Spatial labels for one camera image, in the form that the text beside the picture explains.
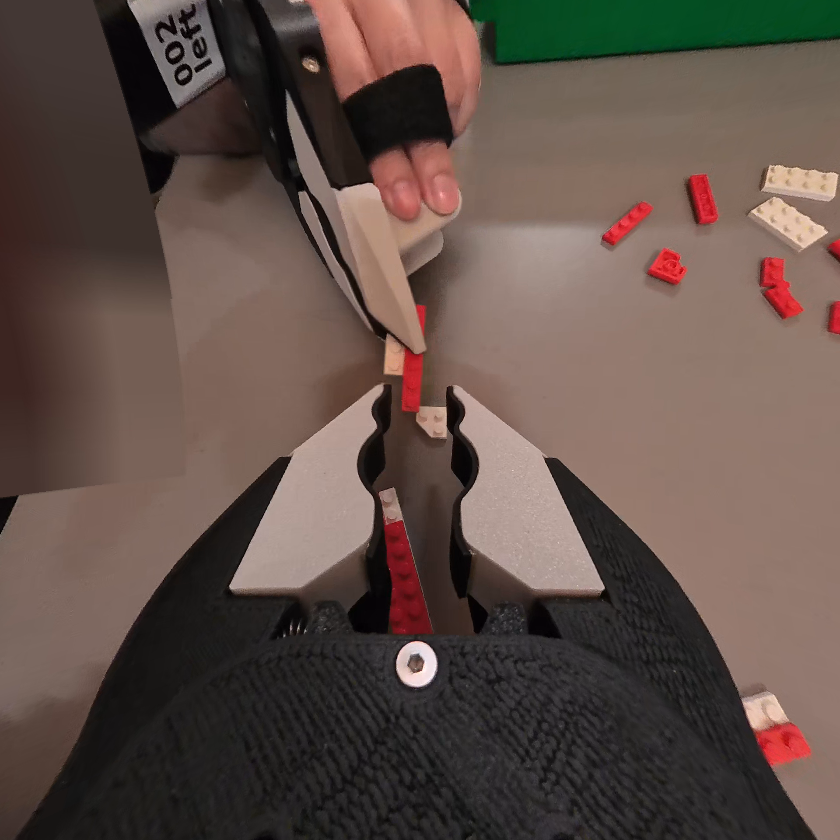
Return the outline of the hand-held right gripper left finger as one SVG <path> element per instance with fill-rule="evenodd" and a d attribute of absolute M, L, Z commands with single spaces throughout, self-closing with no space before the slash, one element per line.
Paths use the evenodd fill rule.
<path fill-rule="evenodd" d="M 229 584 L 235 595 L 284 595 L 350 610 L 369 595 L 386 613 L 391 578 L 382 504 L 392 388 L 379 384 L 296 447 Z"/>

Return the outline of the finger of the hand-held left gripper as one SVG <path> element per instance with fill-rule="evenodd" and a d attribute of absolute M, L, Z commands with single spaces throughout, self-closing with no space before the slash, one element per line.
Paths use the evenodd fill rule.
<path fill-rule="evenodd" d="M 364 183 L 335 190 L 338 208 L 353 256 L 353 276 L 367 312 L 383 329 L 415 354 L 426 351 L 416 303 L 408 278 L 444 245 L 443 228 L 457 218 L 422 205 L 420 214 L 405 222 L 385 209 L 377 187 Z"/>
<path fill-rule="evenodd" d="M 368 313 L 354 278 L 353 256 L 334 193 L 373 184 L 370 166 L 334 92 L 316 98 L 314 109 L 307 107 L 301 94 L 287 92 L 286 121 L 298 171 L 295 191 L 301 220 L 364 326 L 384 338 L 389 333 Z"/>

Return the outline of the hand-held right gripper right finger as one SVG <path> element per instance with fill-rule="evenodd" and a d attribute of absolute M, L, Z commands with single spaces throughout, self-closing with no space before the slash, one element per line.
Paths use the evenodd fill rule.
<path fill-rule="evenodd" d="M 602 577 L 543 452 L 458 385 L 448 387 L 446 408 L 461 485 L 449 569 L 473 627 L 505 603 L 530 613 L 555 598 L 601 597 Z"/>

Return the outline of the red white toy brick frame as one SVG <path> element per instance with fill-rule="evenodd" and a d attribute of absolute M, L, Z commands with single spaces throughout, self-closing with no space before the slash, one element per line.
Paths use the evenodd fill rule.
<path fill-rule="evenodd" d="M 433 627 L 396 490 L 381 490 L 379 498 L 383 509 L 386 560 L 392 582 L 390 631 L 401 635 L 431 634 Z M 764 757 L 772 766 L 803 760 L 811 755 L 811 748 L 801 730 L 789 720 L 773 693 L 763 690 L 743 697 L 742 705 Z"/>

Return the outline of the small red white brick assembly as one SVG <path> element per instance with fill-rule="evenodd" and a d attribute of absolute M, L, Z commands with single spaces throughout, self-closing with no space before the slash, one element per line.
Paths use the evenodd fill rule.
<path fill-rule="evenodd" d="M 402 378 L 402 410 L 418 413 L 421 409 L 424 353 L 404 347 L 390 333 L 385 337 L 383 373 Z"/>

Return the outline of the person's left forearm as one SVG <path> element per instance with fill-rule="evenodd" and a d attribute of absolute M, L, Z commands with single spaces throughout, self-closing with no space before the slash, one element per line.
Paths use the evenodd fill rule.
<path fill-rule="evenodd" d="M 227 78 L 142 133 L 140 141 L 149 151 L 173 156 L 248 156 L 262 151 L 245 101 Z"/>

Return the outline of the person's left hand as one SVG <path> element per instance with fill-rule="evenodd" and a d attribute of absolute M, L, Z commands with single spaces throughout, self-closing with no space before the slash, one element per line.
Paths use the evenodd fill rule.
<path fill-rule="evenodd" d="M 454 136 L 465 132 L 480 94 L 481 54 L 475 26 L 453 1 L 311 1 L 333 84 L 344 102 L 405 67 L 434 66 Z M 383 204 L 410 221 L 421 205 L 449 215 L 459 184 L 449 147 L 425 140 L 384 151 L 369 164 Z"/>

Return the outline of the red narrow toy brick plate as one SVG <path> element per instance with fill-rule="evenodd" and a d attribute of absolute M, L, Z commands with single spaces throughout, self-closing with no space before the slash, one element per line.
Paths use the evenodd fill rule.
<path fill-rule="evenodd" d="M 618 245 L 626 236 L 631 234 L 652 212 L 653 205 L 642 201 L 632 206 L 602 235 L 602 242 L 610 247 Z"/>
<path fill-rule="evenodd" d="M 711 189 L 708 174 L 693 174 L 687 179 L 687 189 L 698 225 L 711 225 L 718 221 L 718 206 Z"/>

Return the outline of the red notched toy brick wedge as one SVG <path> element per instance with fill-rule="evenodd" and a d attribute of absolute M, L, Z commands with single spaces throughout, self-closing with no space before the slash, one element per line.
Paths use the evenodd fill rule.
<path fill-rule="evenodd" d="M 684 279 L 687 267 L 681 262 L 680 254 L 673 249 L 663 248 L 647 268 L 649 277 L 677 286 Z"/>

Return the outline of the red curved toy brick piece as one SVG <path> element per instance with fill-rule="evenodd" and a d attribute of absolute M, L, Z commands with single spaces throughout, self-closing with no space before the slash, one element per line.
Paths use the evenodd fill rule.
<path fill-rule="evenodd" d="M 764 299 L 782 319 L 791 319 L 801 315 L 802 305 L 791 293 L 791 284 L 785 278 L 784 259 L 765 257 L 761 261 L 759 286 Z"/>

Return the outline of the green plastic bin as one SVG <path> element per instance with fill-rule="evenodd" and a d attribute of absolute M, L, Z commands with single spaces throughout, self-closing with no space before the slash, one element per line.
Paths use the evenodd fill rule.
<path fill-rule="evenodd" d="M 500 64 L 837 39 L 838 1 L 473 1 Z"/>

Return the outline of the white rectangular toy brick plate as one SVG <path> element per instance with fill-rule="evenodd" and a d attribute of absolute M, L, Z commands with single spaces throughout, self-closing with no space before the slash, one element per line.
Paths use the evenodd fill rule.
<path fill-rule="evenodd" d="M 828 230 L 778 196 L 757 205 L 747 218 L 777 237 L 795 253 L 810 248 L 828 235 Z"/>
<path fill-rule="evenodd" d="M 837 194 L 837 184 L 838 174 L 833 171 L 770 164 L 764 172 L 761 191 L 828 203 Z"/>

